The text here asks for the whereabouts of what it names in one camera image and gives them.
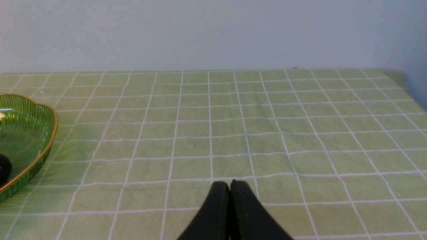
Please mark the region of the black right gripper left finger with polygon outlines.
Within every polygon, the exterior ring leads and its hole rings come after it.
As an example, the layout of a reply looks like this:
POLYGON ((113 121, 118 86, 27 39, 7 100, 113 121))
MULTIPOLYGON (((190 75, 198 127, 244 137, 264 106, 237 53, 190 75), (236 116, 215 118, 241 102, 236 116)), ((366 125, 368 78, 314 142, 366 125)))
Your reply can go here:
POLYGON ((223 181, 214 181, 202 206, 179 240, 228 240, 227 214, 230 190, 223 181))

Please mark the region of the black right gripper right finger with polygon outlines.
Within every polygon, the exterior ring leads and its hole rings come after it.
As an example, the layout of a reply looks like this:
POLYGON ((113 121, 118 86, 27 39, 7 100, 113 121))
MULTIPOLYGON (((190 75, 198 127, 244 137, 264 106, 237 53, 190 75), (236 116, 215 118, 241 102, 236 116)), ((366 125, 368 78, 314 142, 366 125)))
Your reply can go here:
POLYGON ((229 235, 231 240, 292 240, 262 206, 249 184, 233 180, 230 188, 229 235))

